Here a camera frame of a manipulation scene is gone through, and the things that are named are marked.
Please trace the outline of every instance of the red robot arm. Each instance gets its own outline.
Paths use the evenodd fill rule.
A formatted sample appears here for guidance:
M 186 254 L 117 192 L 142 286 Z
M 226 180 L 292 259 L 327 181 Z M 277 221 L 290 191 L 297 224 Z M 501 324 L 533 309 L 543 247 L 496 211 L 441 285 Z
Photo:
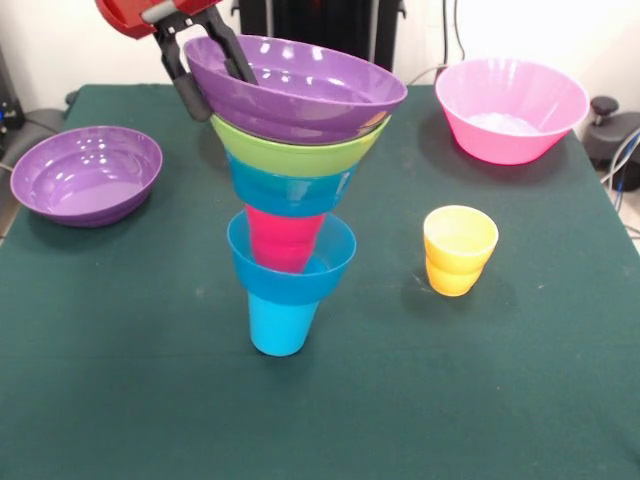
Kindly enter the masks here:
M 209 120 L 212 111 L 198 85 L 180 61 L 176 34 L 202 25 L 227 58 L 230 75 L 257 84 L 233 30 L 224 23 L 216 4 L 222 0 L 96 0 L 104 19 L 123 35 L 140 39 L 153 35 L 162 50 L 162 63 L 191 116 Z

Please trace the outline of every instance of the black cable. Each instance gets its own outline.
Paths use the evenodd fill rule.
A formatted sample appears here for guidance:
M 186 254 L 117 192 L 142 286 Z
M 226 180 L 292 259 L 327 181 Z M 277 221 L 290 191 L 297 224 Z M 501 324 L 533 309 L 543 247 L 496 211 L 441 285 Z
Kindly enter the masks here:
M 617 182 L 617 195 L 616 195 L 616 212 L 620 212 L 620 209 L 622 208 L 622 197 L 624 196 L 624 191 L 622 190 L 622 186 L 624 184 L 624 175 L 627 172 L 627 166 L 629 165 L 629 162 L 624 164 L 624 167 L 622 167 L 622 171 L 620 172 L 619 178 L 618 178 L 618 182 Z
M 414 77 L 413 80 L 411 80 L 409 83 L 407 83 L 407 85 L 413 85 L 414 83 L 416 83 L 418 80 L 420 80 L 424 75 L 426 75 L 429 72 L 432 72 L 434 70 L 438 70 L 438 72 L 440 72 L 441 70 L 444 70 L 446 67 L 447 67 L 446 65 L 438 65 L 437 67 L 427 68 L 426 70 L 423 70 L 422 72 L 420 72 L 419 75 Z
M 456 40 L 458 41 L 458 46 L 462 52 L 462 60 L 464 60 L 467 56 L 467 52 L 464 51 L 464 47 L 460 41 L 460 32 L 458 31 L 458 0 L 453 0 L 453 29 L 456 32 Z
M 449 60 L 449 27 L 447 25 L 447 0 L 442 0 L 442 31 L 444 38 L 444 60 L 443 65 L 447 64 Z
M 50 131 L 50 132 L 52 132 L 52 133 L 60 133 L 59 131 L 54 130 L 54 129 L 53 129 L 53 128 L 51 128 L 51 127 L 48 127 L 48 126 L 47 126 L 47 125 L 45 125 L 44 123 L 36 122 L 35 120 L 31 120 L 30 118 L 25 118 L 25 120 L 24 120 L 24 121 L 25 121 L 25 122 L 27 122 L 27 123 L 31 123 L 31 124 L 33 124 L 33 125 L 37 125 L 37 126 L 39 126 L 40 128 L 44 128 L 45 130 L 49 130 L 49 131 Z
M 632 227 L 631 225 L 625 225 L 624 228 L 626 228 L 627 230 L 640 235 L 640 229 L 637 229 L 636 227 Z

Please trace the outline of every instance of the plastic bowl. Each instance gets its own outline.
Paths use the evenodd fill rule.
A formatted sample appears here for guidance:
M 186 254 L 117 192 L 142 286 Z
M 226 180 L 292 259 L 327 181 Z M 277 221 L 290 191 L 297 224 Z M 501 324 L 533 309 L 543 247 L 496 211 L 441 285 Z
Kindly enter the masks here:
M 447 68 L 435 91 L 460 146 L 500 165 L 536 160 L 589 112 L 580 84 L 530 61 L 467 60 Z
M 162 150 L 144 133 L 79 128 L 29 150 L 16 164 L 11 190 L 22 205 L 56 223 L 100 227 L 140 206 L 161 167 Z
M 214 112 L 252 135 L 293 145 L 325 145 L 364 135 L 393 113 L 406 86 L 383 68 L 306 43 L 239 35 L 259 86 L 228 75 L 209 37 L 185 55 Z
M 227 152 L 236 195 L 263 212 L 283 217 L 311 217 L 333 210 L 342 200 L 357 164 L 323 177 L 289 177 L 258 170 Z
M 213 128 L 227 151 L 258 170 L 290 177 L 335 175 L 356 165 L 376 142 L 391 117 L 367 135 L 333 145 L 288 145 L 248 135 L 214 115 Z

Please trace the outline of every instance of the pink cup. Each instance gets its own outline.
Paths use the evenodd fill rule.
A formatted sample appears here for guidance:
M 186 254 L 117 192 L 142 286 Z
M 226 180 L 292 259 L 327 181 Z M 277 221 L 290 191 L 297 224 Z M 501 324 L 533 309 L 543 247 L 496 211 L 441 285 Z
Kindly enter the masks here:
M 246 205 L 249 242 L 256 263 L 286 273 L 302 273 L 313 254 L 326 214 L 281 217 Z

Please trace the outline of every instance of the stacked bowls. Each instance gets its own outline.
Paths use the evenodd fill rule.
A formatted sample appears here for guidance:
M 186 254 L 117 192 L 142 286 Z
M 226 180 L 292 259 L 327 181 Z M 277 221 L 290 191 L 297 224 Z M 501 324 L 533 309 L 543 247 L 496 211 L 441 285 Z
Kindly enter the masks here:
M 344 53 L 238 40 L 258 85 L 229 76 L 208 37 L 187 42 L 185 53 L 245 204 L 227 234 L 248 291 L 251 340 L 263 353 L 286 356 L 302 348 L 319 302 L 353 259 L 355 236 L 330 212 L 407 89 Z

